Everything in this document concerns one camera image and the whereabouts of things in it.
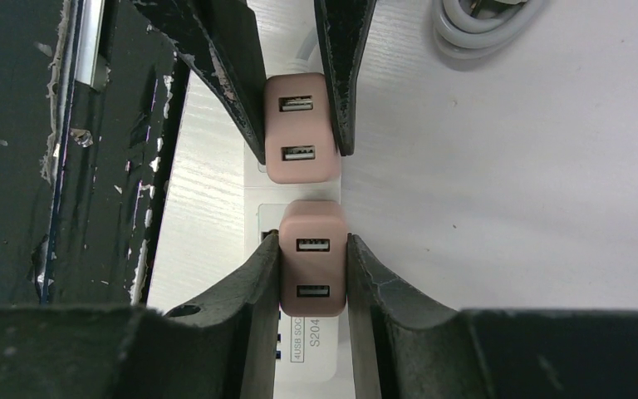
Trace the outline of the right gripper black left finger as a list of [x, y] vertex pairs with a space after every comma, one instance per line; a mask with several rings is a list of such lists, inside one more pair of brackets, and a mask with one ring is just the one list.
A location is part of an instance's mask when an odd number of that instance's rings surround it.
[[270, 398], [280, 249], [160, 314], [137, 306], [0, 308], [0, 398]]

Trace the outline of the pink plug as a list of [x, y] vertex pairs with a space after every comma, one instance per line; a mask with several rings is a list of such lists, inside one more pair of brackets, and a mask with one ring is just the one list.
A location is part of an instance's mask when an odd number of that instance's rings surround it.
[[346, 306], [348, 228], [332, 200], [295, 200], [279, 225], [282, 311], [291, 317], [330, 318]]
[[341, 174], [326, 92], [317, 72], [272, 76], [264, 88], [265, 165], [280, 185], [324, 183]]

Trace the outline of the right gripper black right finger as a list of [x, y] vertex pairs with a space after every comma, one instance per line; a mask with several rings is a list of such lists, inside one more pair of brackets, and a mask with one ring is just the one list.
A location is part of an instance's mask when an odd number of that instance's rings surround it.
[[454, 310], [347, 241], [359, 398], [638, 398], [638, 311]]

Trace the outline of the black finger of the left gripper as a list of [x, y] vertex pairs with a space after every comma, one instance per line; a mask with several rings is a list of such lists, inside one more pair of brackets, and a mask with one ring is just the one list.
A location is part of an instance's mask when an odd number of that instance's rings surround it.
[[356, 95], [376, 0], [313, 2], [331, 123], [341, 155], [356, 148]]
[[133, 4], [220, 100], [248, 148], [265, 164], [266, 71], [254, 11], [237, 0]]

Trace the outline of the long white power strip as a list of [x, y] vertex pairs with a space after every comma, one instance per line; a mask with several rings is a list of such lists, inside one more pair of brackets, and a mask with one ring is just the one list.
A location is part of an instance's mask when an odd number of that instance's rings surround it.
[[[147, 304], [167, 312], [244, 263], [294, 200], [341, 198], [341, 183], [275, 185], [211, 91], [191, 77]], [[345, 316], [278, 325], [277, 398], [352, 398]]]

